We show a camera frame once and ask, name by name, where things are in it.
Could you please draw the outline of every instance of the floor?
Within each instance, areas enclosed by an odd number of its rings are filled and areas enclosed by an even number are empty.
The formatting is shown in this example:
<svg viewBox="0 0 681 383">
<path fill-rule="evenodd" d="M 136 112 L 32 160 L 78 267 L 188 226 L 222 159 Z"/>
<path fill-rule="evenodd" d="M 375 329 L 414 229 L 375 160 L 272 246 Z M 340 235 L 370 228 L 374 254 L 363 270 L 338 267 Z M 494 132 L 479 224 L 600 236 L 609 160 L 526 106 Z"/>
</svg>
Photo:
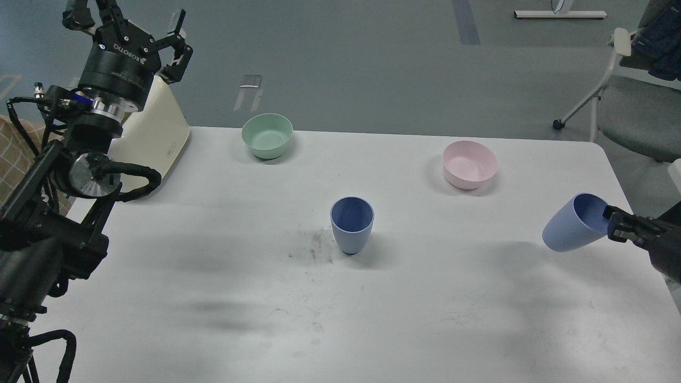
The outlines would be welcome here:
<svg viewBox="0 0 681 383">
<path fill-rule="evenodd" d="M 0 98 L 30 95 L 35 81 L 75 85 L 90 42 L 61 26 L 65 3 L 0 3 Z M 615 27 L 634 30 L 647 1 L 575 2 L 574 10 L 606 11 L 603 20 L 513 17 L 514 10 L 550 10 L 549 0 L 118 4 L 156 37 L 176 8 L 187 10 L 195 54 L 173 90 L 190 125 L 240 127 L 278 112 L 300 130 L 586 140 L 588 109 L 563 131 L 550 124 L 600 79 L 607 38 Z M 245 74 L 263 76 L 261 92 L 249 90 L 239 102 Z M 668 164 L 602 136 L 597 143 L 634 213 L 656 217 L 681 199 Z M 669 288 L 681 307 L 681 289 Z"/>
</svg>

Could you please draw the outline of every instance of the gray chair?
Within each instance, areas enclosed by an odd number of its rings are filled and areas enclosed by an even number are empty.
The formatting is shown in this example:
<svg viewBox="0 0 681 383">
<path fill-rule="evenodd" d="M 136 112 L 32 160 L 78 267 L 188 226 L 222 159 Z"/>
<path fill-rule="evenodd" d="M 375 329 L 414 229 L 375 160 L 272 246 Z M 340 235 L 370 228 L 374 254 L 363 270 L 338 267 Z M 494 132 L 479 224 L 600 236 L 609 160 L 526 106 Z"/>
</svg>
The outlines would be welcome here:
<svg viewBox="0 0 681 383">
<path fill-rule="evenodd" d="M 616 64 L 651 69 L 654 59 L 638 53 L 632 45 L 639 43 L 640 33 L 674 3 L 675 0 L 651 0 L 635 33 L 622 28 L 614 31 L 610 40 L 613 52 L 603 78 L 565 117 L 553 122 L 554 129 L 564 128 L 577 111 L 590 103 L 589 141 L 594 142 L 601 130 L 615 143 L 657 161 L 681 158 L 681 91 L 612 74 Z M 677 35 L 681 40 L 681 29 L 674 31 L 675 38 Z"/>
</svg>

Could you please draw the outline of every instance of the white stand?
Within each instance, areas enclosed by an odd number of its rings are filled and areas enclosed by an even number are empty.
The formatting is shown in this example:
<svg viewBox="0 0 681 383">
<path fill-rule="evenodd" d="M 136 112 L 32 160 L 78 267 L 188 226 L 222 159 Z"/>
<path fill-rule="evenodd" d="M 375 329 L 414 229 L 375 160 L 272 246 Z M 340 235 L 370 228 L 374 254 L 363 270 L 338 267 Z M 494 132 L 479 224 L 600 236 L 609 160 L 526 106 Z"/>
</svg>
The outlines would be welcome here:
<svg viewBox="0 0 681 383">
<path fill-rule="evenodd" d="M 571 11 L 575 0 L 559 0 L 551 11 L 515 11 L 516 18 L 598 18 L 607 17 L 604 11 Z"/>
<path fill-rule="evenodd" d="M 123 137 L 111 141 L 108 155 L 114 161 L 148 166 L 165 178 L 188 138 L 189 126 L 170 87 L 154 76 L 144 110 L 126 120 Z M 121 174 L 121 181 L 124 193 L 148 182 L 128 174 Z"/>
</svg>

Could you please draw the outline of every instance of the green bowl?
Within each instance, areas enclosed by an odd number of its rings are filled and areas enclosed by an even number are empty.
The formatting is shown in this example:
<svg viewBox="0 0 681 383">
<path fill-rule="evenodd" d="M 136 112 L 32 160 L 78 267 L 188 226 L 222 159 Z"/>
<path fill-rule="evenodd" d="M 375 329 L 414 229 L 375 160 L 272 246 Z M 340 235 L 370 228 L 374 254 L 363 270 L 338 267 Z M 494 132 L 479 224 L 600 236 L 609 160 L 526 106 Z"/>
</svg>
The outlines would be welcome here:
<svg viewBox="0 0 681 383">
<path fill-rule="evenodd" d="M 248 120 L 241 129 L 241 138 L 254 156 L 273 159 L 286 153 L 293 133 L 294 126 L 289 119 L 266 113 Z"/>
</svg>

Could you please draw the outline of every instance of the plaid fabric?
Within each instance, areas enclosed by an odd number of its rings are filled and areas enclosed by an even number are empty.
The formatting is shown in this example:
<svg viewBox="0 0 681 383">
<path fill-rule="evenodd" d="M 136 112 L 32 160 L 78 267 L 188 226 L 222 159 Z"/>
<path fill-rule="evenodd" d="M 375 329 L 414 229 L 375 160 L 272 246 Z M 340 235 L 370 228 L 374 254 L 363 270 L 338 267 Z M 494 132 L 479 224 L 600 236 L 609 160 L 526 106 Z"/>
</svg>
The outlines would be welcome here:
<svg viewBox="0 0 681 383">
<path fill-rule="evenodd" d="M 21 120 L 33 144 L 40 148 L 45 125 Z M 4 203 L 33 164 L 33 153 L 7 116 L 0 115 L 0 203 Z M 72 202 L 59 191 L 59 213 L 66 215 Z"/>
</svg>

